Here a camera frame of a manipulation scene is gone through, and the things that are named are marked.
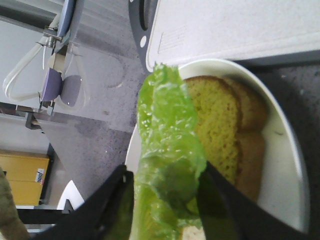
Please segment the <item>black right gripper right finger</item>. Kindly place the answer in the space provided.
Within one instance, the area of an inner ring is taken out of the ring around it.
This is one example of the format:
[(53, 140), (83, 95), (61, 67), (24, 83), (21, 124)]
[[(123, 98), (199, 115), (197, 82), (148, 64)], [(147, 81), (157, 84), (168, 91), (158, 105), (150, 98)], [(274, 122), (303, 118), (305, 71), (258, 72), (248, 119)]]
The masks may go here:
[(197, 207), (208, 240), (308, 240), (244, 196), (207, 163), (199, 177)]

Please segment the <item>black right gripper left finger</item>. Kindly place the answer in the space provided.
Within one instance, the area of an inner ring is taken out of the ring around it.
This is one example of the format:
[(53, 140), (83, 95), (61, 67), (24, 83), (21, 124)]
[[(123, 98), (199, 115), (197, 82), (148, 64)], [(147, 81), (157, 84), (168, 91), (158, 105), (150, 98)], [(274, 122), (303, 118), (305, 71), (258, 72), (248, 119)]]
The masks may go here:
[(134, 174), (119, 165), (77, 210), (33, 240), (128, 240), (134, 206)]

